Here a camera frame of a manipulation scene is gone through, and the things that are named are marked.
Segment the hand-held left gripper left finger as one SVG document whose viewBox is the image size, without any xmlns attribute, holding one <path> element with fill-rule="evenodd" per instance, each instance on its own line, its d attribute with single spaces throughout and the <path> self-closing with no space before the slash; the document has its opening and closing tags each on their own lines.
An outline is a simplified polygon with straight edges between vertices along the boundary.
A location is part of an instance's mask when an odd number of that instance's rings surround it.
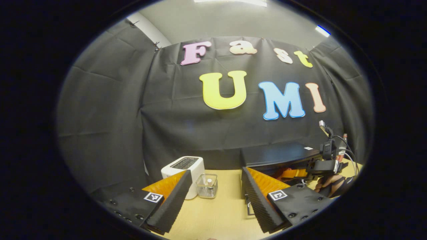
<svg viewBox="0 0 427 240">
<path fill-rule="evenodd" d="M 137 228 L 164 234 L 176 221 L 191 184 L 191 171 L 183 170 L 141 189 L 100 188 L 99 203 Z"/>
</svg>

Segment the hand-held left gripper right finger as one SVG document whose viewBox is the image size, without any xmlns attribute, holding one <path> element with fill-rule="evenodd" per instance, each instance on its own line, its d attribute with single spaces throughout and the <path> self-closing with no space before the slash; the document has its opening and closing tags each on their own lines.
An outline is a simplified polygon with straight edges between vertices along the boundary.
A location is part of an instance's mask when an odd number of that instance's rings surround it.
<svg viewBox="0 0 427 240">
<path fill-rule="evenodd" d="M 304 183 L 290 186 L 250 167 L 242 168 L 241 182 L 264 233 L 307 222 L 333 203 Z"/>
</svg>

